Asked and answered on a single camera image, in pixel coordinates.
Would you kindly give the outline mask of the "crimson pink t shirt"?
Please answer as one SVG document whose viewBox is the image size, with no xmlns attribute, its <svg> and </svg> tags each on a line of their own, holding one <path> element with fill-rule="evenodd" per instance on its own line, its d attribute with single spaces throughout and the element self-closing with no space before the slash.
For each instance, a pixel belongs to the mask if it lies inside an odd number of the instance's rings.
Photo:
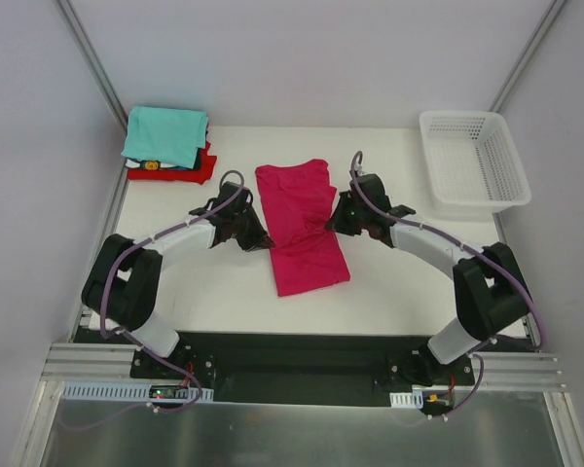
<svg viewBox="0 0 584 467">
<path fill-rule="evenodd" d="M 350 281 L 336 234 L 326 229 L 337 193 L 325 160 L 255 169 L 276 292 L 289 297 Z"/>
</svg>

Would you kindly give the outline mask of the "white plastic basket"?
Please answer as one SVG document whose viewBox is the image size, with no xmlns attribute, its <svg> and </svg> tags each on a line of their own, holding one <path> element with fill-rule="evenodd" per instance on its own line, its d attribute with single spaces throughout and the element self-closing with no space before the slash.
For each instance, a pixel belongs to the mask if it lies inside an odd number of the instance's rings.
<svg viewBox="0 0 584 467">
<path fill-rule="evenodd" d="M 530 203 L 529 182 L 501 115 L 425 111 L 419 124 L 431 199 L 438 212 L 479 218 Z"/>
</svg>

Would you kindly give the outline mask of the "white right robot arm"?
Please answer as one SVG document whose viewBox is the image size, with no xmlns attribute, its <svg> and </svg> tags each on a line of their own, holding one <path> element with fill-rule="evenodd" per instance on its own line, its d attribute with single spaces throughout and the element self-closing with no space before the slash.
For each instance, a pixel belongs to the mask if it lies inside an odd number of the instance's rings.
<svg viewBox="0 0 584 467">
<path fill-rule="evenodd" d="M 423 386 L 441 383 L 454 362 L 533 312 L 533 300 L 512 250 L 504 243 L 474 247 L 426 222 L 400 204 L 392 206 L 376 174 L 350 173 L 349 189 L 326 228 L 348 236 L 368 234 L 409 253 L 452 280 L 456 317 L 399 366 L 401 377 Z"/>
</svg>

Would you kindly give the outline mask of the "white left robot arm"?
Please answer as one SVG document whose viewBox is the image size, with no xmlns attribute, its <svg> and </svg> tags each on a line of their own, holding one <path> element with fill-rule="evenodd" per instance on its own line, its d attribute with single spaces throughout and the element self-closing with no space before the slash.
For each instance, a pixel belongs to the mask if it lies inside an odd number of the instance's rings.
<svg viewBox="0 0 584 467">
<path fill-rule="evenodd" d="M 245 252 L 274 246 L 253 208 L 249 189 L 225 182 L 205 206 L 160 233 L 139 241 L 118 233 L 99 250 L 81 293 L 100 327 L 128 332 L 154 352 L 152 365 L 163 377 L 179 377 L 188 365 L 188 343 L 156 311 L 165 269 L 233 239 Z"/>
</svg>

